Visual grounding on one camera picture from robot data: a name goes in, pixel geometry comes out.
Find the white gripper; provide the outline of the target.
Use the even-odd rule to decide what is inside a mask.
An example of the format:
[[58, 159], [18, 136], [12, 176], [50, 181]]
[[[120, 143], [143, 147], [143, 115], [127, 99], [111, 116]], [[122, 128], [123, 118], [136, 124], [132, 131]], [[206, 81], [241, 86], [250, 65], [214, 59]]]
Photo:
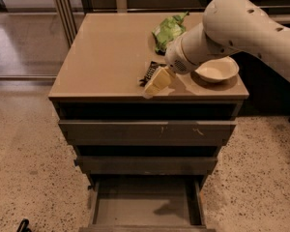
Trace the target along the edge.
[[182, 39], [180, 36], [166, 49], [165, 63], [169, 67], [157, 68], [151, 79], [147, 82], [142, 93], [143, 97], [150, 99], [164, 88], [168, 87], [176, 77], [177, 74], [187, 74], [194, 72], [198, 65], [193, 64], [185, 55], [182, 48]]

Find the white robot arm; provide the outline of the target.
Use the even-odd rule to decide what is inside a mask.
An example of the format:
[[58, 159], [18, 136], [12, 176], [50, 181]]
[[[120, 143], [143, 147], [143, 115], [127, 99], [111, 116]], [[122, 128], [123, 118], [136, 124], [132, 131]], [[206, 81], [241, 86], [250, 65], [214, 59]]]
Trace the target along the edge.
[[230, 56], [248, 53], [290, 82], [290, 28], [272, 20], [249, 0], [212, 0], [202, 21], [167, 47], [165, 66], [144, 87], [151, 98], [180, 74], [198, 73], [211, 83], [224, 80], [235, 62]]

